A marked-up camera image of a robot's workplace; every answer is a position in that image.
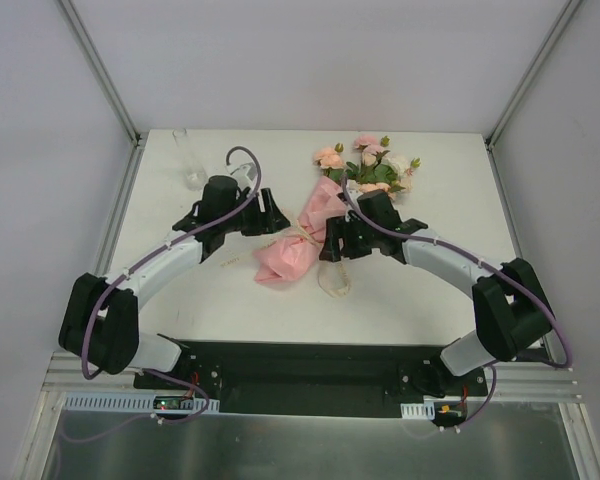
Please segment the cream ribbon gold lettering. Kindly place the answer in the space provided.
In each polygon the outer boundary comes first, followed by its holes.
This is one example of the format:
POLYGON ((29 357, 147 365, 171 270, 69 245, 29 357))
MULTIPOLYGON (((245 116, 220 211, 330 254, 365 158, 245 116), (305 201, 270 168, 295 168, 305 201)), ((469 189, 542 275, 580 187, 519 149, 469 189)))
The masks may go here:
MULTIPOLYGON (((248 250, 243 250, 240 252, 232 252, 226 259, 222 260, 219 263, 219 266, 222 268, 227 268, 227 267, 236 266, 237 264, 239 264, 241 262, 245 262, 247 260, 255 261, 257 263, 257 268, 255 271, 255 274, 256 274, 259 264, 258 264, 258 261, 254 258, 254 255, 253 255, 254 251, 270 245, 276 238, 281 236, 288 229, 285 229, 282 233, 275 234, 271 240, 261 243, 257 247, 253 247, 248 250)), ((317 284, 324 293, 326 293, 328 296, 330 296, 332 298, 342 298, 349 294, 352 283, 351 283, 351 280, 349 278, 349 275, 348 275, 348 272, 347 272, 345 266, 341 262, 328 263, 328 262, 322 262, 318 259, 318 261, 310 268, 310 270, 314 266, 317 267, 317 273, 316 273, 317 284)), ((274 285, 264 285, 264 286, 281 287, 283 284, 291 284, 291 283, 293 283, 293 282, 278 283, 278 284, 274 284, 274 285)))

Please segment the pink wrapping paper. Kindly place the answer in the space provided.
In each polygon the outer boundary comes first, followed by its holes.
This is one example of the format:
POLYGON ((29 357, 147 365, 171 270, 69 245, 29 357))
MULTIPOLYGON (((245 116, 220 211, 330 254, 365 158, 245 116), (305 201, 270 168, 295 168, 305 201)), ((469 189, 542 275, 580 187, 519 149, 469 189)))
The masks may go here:
POLYGON ((254 281, 261 285, 295 282, 318 261, 326 239, 326 222, 343 216, 347 207, 333 180, 322 177, 289 229, 270 245, 255 250, 259 267, 254 281))

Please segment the pink artificial flower bouquet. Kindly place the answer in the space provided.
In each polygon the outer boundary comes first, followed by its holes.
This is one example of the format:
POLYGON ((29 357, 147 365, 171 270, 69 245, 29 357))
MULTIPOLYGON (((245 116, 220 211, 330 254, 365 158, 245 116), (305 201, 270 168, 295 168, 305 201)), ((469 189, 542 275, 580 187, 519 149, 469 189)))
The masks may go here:
POLYGON ((345 145, 337 143, 316 151, 312 163, 335 183, 346 177, 351 194, 384 191, 391 201, 412 192, 414 176, 422 165, 419 157, 394 153, 389 135, 360 134, 351 143, 350 159, 346 153, 345 145))

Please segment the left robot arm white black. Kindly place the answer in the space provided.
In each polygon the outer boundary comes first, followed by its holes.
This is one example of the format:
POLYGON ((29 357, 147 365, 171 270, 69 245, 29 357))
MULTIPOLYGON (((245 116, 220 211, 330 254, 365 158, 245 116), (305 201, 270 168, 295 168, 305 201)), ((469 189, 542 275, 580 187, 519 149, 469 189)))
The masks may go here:
POLYGON ((59 333, 60 346, 80 358, 88 380, 134 368, 156 370, 168 388, 184 387, 192 367, 181 358, 182 347, 141 331, 140 310, 176 277, 206 261, 227 235, 270 235, 289 226, 270 189, 253 191, 241 188, 232 177, 211 177, 191 211, 135 264, 104 277, 85 273, 75 281, 59 333))

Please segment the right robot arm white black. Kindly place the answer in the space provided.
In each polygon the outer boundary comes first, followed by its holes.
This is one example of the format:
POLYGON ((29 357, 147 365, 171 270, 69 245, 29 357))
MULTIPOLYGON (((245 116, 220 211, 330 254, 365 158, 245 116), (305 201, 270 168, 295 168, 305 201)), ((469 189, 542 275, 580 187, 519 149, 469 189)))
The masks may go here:
POLYGON ((516 258, 491 265, 445 241, 426 223, 403 220, 382 191, 362 195, 357 204, 326 220, 320 260, 336 263, 377 250, 438 277, 473 302, 475 329, 444 347, 430 369, 437 392, 453 394, 470 371, 511 361, 552 330, 551 309, 528 262, 516 258))

